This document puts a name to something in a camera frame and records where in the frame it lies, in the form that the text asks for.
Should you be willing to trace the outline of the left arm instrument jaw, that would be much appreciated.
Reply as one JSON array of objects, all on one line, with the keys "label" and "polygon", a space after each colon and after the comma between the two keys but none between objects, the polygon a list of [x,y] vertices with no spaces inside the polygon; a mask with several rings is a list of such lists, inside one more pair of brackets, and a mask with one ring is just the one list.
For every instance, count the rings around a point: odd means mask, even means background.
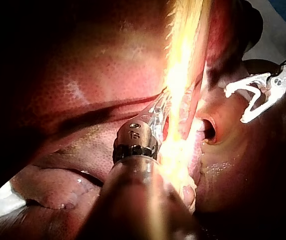
[{"label": "left arm instrument jaw", "polygon": [[154,132],[162,132],[170,108],[170,92],[162,92],[149,109],[148,124]]}]

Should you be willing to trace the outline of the right arm instrument jaw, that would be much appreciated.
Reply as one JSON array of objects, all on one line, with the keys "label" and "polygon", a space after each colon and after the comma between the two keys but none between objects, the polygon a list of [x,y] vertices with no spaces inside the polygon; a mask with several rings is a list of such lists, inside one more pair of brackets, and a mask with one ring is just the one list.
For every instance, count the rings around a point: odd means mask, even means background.
[{"label": "right arm instrument jaw", "polygon": [[277,101],[277,91],[274,88],[262,92],[256,87],[246,86],[245,90],[252,92],[253,96],[244,110],[243,120],[252,121],[270,108]]},{"label": "right arm instrument jaw", "polygon": [[269,73],[269,72],[250,75],[248,77],[242,78],[242,79],[237,80],[235,82],[229,83],[228,87],[229,88],[241,88],[243,86],[250,85],[252,83],[266,87],[267,86],[267,80],[270,76],[271,76],[271,73]]}]

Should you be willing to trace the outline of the left arm instrument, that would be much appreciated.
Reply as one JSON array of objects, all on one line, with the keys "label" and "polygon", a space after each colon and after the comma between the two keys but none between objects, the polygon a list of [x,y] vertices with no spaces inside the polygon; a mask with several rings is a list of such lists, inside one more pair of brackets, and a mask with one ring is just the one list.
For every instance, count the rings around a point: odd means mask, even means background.
[{"label": "left arm instrument", "polygon": [[143,112],[129,119],[118,130],[113,144],[113,161],[129,156],[147,156],[157,160],[163,141],[164,117]]}]

